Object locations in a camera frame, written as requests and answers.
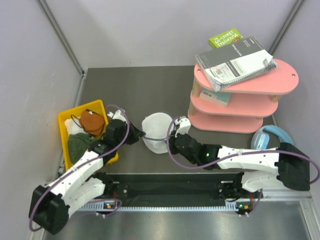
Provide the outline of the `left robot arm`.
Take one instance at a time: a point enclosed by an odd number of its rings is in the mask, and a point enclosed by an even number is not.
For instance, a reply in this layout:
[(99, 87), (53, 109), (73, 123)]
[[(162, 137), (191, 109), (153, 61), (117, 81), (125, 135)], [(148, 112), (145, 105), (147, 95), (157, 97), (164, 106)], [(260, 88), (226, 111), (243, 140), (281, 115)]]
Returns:
[(114, 191), (107, 177), (96, 174), (124, 144), (132, 145), (145, 132), (126, 120), (112, 120), (105, 133), (96, 140), (69, 170), (47, 186), (39, 185), (32, 193), (29, 227), (33, 223), (52, 235), (60, 232), (71, 216), (86, 203), (101, 196), (109, 198)]

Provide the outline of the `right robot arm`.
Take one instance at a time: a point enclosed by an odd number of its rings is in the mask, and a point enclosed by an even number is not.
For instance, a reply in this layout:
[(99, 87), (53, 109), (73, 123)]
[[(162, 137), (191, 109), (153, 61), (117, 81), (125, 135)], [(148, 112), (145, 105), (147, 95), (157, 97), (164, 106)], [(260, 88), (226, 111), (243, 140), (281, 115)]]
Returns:
[(179, 154), (196, 169), (242, 169), (233, 185), (233, 192), (239, 198), (280, 185), (295, 191), (310, 190), (308, 157), (290, 143), (253, 150), (201, 144), (188, 134), (172, 134), (166, 146), (170, 156)]

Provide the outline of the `orange bra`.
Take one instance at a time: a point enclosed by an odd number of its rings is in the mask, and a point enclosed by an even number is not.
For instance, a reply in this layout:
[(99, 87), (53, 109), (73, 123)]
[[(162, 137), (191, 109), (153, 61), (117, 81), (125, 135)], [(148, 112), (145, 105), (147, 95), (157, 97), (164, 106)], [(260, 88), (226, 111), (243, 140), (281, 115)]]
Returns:
[(82, 112), (79, 122), (84, 131), (92, 136), (99, 136), (105, 126), (104, 117), (89, 109)]

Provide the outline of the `green garment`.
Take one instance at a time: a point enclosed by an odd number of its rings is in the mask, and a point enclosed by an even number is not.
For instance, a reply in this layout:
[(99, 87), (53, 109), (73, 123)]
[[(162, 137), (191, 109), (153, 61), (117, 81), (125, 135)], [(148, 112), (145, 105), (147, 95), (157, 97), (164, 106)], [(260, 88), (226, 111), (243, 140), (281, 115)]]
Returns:
[(87, 133), (70, 134), (67, 147), (71, 163), (74, 165), (93, 144), (93, 138)]

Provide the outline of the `white garment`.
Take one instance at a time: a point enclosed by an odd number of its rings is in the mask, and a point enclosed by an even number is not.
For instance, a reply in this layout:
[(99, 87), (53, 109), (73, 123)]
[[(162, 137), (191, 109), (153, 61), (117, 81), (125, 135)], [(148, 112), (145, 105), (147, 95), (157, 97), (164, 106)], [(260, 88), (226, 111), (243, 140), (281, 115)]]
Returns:
[(83, 127), (80, 124), (80, 120), (78, 118), (69, 118), (64, 121), (64, 125), (66, 127), (66, 131), (68, 136), (76, 135), (76, 134), (87, 134)]

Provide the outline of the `yellow plastic bin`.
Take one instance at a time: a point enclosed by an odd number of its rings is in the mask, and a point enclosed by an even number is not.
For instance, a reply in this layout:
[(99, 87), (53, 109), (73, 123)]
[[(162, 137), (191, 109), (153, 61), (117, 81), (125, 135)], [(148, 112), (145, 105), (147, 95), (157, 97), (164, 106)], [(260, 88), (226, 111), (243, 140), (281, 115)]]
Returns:
[(69, 135), (67, 132), (67, 127), (65, 125), (65, 121), (68, 119), (71, 119), (71, 115), (74, 115), (77, 118), (79, 118), (81, 116), (82, 112), (85, 110), (91, 110), (91, 111), (104, 117), (105, 124), (104, 124), (104, 129), (103, 129), (102, 133), (104, 133), (106, 131), (106, 126), (109, 124), (106, 110), (105, 110), (105, 106), (104, 106), (104, 103), (101, 99), (94, 100), (94, 101), (91, 101), (86, 104), (82, 104), (80, 106), (62, 111), (58, 114), (57, 120), (58, 120), (58, 124), (59, 124), (59, 131), (60, 131), (61, 144), (62, 144), (63, 157), (64, 157), (64, 165), (65, 165), (66, 171), (68, 169), (70, 169), (73, 166), (73, 164), (72, 164), (72, 162), (70, 160), (70, 156), (69, 156), (69, 150), (68, 150)]

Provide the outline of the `teal paperback book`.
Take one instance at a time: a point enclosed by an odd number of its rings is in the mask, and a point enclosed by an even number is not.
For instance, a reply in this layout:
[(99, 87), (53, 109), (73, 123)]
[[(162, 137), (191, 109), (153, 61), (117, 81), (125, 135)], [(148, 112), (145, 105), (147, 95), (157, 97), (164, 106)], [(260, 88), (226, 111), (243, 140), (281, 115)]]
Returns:
[(231, 99), (231, 93), (228, 92), (216, 92), (203, 88), (199, 97), (212, 103), (216, 103), (226, 107)]

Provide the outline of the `pink three-tier shelf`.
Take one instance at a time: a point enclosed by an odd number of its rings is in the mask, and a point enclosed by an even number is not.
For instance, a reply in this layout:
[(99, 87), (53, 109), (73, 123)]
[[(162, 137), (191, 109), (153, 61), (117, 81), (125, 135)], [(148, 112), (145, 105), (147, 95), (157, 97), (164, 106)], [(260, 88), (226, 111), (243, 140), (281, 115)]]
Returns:
[(299, 83), (296, 70), (283, 60), (278, 67), (256, 78), (223, 89), (230, 93), (227, 106), (201, 97), (204, 89), (212, 90), (201, 67), (194, 67), (187, 117), (202, 131), (251, 134), (262, 127), (264, 118), (274, 114), (279, 99), (292, 92)]

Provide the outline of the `grey spiral-bound manual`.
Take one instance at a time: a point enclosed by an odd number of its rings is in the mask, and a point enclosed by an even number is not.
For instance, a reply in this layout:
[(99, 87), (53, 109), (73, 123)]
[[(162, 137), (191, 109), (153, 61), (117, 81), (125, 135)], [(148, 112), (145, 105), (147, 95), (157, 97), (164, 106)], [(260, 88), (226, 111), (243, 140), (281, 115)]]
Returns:
[(278, 67), (274, 57), (253, 36), (197, 54), (195, 59), (216, 92)]

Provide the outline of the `green treehouse book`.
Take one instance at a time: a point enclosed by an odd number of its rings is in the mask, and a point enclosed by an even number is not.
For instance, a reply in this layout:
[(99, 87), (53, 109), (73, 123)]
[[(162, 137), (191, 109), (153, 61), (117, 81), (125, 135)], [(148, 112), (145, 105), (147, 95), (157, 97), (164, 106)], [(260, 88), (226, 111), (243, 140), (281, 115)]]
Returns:
[(213, 49), (216, 49), (234, 42), (238, 42), (243, 38), (244, 37), (242, 36), (242, 34), (236, 28), (231, 28), (225, 32), (222, 32), (216, 36), (211, 37), (208, 40), (208, 44)]

